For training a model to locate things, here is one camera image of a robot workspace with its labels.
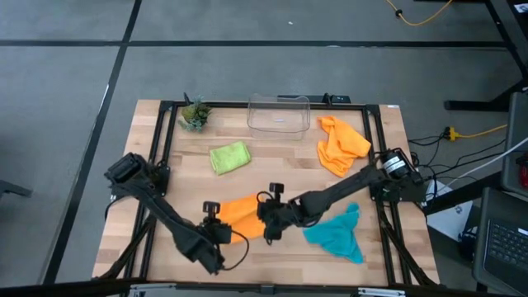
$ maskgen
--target orange cloth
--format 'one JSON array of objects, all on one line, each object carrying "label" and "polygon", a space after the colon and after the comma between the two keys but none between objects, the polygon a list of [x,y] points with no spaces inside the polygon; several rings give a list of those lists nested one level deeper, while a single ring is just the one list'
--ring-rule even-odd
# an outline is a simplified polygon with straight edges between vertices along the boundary
[{"label": "orange cloth", "polygon": [[[257,194],[242,199],[220,203],[218,218],[222,222],[230,224],[248,239],[257,238],[264,234],[266,225],[257,217]],[[243,238],[233,233],[231,243],[243,241]]]},{"label": "orange cloth", "polygon": [[328,133],[328,142],[319,141],[317,144],[319,161],[338,177],[344,177],[354,159],[369,152],[370,142],[335,116],[320,116],[318,120]]}]

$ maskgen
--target transparent bin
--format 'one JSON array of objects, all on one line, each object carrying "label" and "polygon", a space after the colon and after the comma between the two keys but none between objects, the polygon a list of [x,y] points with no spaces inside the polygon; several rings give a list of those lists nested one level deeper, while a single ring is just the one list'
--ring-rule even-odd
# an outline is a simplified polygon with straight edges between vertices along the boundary
[{"label": "transparent bin", "polygon": [[310,127],[310,102],[307,97],[251,95],[247,126],[254,138],[301,140]]}]

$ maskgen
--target wooden table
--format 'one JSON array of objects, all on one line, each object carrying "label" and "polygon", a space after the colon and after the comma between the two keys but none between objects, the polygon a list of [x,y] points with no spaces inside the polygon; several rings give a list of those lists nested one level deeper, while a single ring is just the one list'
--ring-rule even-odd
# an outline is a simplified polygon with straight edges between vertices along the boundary
[{"label": "wooden table", "polygon": [[[134,152],[148,157],[159,102],[138,101],[125,146],[126,153]],[[379,108],[387,146],[401,147],[408,154],[407,136],[399,107]],[[308,190],[322,190],[331,186],[340,178],[321,166],[316,150],[317,142],[328,137],[318,126],[317,117],[330,115],[348,122],[359,133],[364,134],[359,111],[311,110],[311,127],[300,141],[252,138],[246,124],[247,110],[243,108],[214,108],[208,126],[202,134],[186,132],[177,125],[169,159],[169,166],[172,168],[171,181],[165,198],[182,217],[198,224],[205,217],[202,212],[202,203],[205,200],[234,200],[267,190],[270,182],[285,184],[283,200]],[[166,134],[168,116],[165,118],[162,135]],[[375,135],[374,120],[370,119],[370,122],[372,134]],[[252,161],[245,167],[217,177],[211,168],[210,149],[237,140],[246,143]],[[163,143],[162,137],[158,149],[160,155]],[[377,141],[374,141],[373,145],[375,150],[378,150]],[[367,158],[357,159],[348,174],[358,172],[367,164]],[[211,276],[200,263],[186,260],[176,250],[172,235],[158,223],[148,279],[243,284],[387,285],[380,229],[375,204],[370,199],[368,189],[358,191],[334,204],[324,214],[323,220],[343,213],[351,202],[360,206],[361,217],[354,232],[364,256],[364,264],[353,264],[326,253],[317,245],[306,243],[302,230],[294,226],[288,228],[282,239],[275,241],[272,246],[268,246],[263,238],[251,240],[249,254],[239,267]],[[128,199],[111,208],[94,266],[94,276],[99,276],[110,268],[111,263],[129,243],[137,206],[136,199]],[[412,203],[399,203],[399,213],[406,247],[427,275],[438,281],[423,213]],[[245,243],[223,245],[225,266],[237,262],[245,248]],[[138,275],[142,255],[143,248],[140,247],[134,276]],[[392,256],[397,281],[401,281],[398,253],[394,247]]]}]

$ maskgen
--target concrete floor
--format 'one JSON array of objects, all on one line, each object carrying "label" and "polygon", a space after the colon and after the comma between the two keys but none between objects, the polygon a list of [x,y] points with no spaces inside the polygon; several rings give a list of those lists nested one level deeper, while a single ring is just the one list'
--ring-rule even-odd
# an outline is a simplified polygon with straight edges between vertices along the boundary
[{"label": "concrete floor", "polygon": [[[412,20],[441,5],[396,3]],[[513,15],[502,1],[494,4],[528,57]],[[0,40],[120,40],[132,6],[131,0],[3,0]],[[409,27],[382,0],[150,0],[143,1],[132,40],[469,41],[500,40],[500,35],[477,3],[453,4],[432,23]],[[30,199],[0,200],[0,287],[40,281],[117,50],[0,47],[0,179],[34,189]],[[447,125],[473,133],[504,124],[506,114],[450,112],[442,102],[486,101],[520,77],[502,49],[128,48],[58,281],[91,276],[110,195],[102,173],[123,153],[138,99],[179,100],[183,92],[207,100],[243,100],[254,92],[340,93],[357,103],[400,105],[408,137],[418,138]],[[499,132],[442,144],[436,163],[453,164],[456,156],[503,138]],[[412,147],[423,161],[433,149]],[[498,164],[474,176],[497,170]],[[438,250],[436,264],[443,284],[474,289],[465,266]]]}]

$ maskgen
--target green cloth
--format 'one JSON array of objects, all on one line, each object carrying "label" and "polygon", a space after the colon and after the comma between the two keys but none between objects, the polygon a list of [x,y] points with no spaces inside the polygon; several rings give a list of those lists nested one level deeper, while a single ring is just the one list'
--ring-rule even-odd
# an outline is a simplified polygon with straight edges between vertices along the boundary
[{"label": "green cloth", "polygon": [[242,141],[237,141],[234,144],[226,145],[221,148],[211,149],[210,155],[213,170],[217,175],[230,172],[251,161],[251,155],[248,152],[248,148]]}]

